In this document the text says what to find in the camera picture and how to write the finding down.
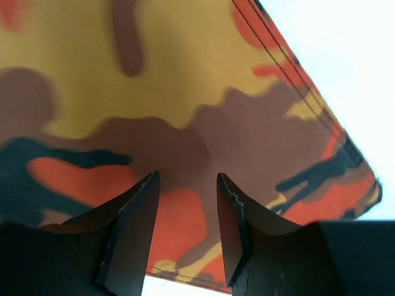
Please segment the orange camouflage trousers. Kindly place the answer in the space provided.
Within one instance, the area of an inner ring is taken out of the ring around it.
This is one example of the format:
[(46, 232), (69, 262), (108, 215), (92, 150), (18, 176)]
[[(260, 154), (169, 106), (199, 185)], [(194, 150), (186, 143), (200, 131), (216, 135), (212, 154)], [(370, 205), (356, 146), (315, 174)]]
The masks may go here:
[(59, 223), (153, 171), (148, 274), (221, 292), (218, 173), (299, 224), (382, 196), (256, 1), (2, 1), (1, 215)]

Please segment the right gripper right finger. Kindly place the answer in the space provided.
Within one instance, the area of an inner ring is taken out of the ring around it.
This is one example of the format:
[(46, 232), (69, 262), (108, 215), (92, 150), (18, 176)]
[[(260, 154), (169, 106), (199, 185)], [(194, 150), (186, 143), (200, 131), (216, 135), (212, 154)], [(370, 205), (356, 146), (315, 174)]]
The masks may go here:
[(225, 173), (217, 175), (217, 213), (228, 287), (252, 255), (254, 230), (277, 236), (300, 228), (249, 197)]

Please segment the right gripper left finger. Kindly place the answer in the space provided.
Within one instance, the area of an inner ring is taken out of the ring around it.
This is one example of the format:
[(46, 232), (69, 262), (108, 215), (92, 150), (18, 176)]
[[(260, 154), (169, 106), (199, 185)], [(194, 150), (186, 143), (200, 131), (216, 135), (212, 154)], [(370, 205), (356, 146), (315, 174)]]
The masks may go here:
[(72, 295), (141, 295), (160, 196), (153, 172), (120, 196), (65, 222), (87, 229), (107, 226), (107, 237), (93, 279)]

